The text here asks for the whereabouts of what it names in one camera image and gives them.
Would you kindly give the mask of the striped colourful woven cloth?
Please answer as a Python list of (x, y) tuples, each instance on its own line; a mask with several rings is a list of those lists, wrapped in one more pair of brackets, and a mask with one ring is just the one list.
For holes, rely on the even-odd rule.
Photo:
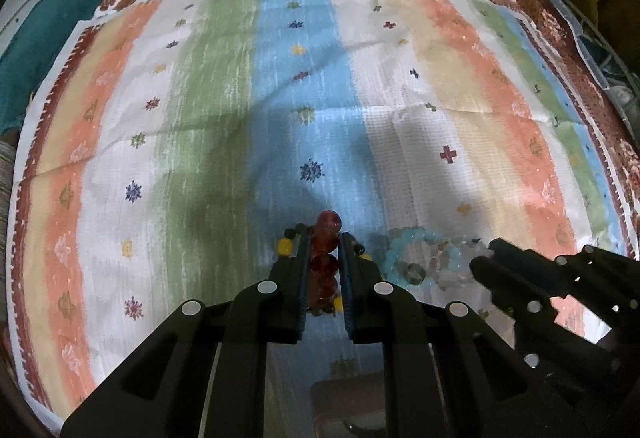
[(579, 92), (484, 0), (138, 0), (79, 23), (17, 146), (10, 338), (57, 432), (186, 299), (335, 210), (390, 280), (454, 294), (478, 242), (638, 253)]

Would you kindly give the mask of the grey striped bolster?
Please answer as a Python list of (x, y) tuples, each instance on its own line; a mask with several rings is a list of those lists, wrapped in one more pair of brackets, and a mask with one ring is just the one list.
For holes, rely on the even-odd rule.
[(0, 246), (1, 265), (6, 261), (6, 228), (13, 187), (15, 149), (6, 141), (0, 143)]

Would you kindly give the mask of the teal pillow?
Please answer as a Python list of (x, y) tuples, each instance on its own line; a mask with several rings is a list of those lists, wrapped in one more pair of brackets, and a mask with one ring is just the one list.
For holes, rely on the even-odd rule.
[(102, 0), (42, 0), (1, 55), (1, 132), (20, 130), (30, 94), (79, 22), (90, 20)]

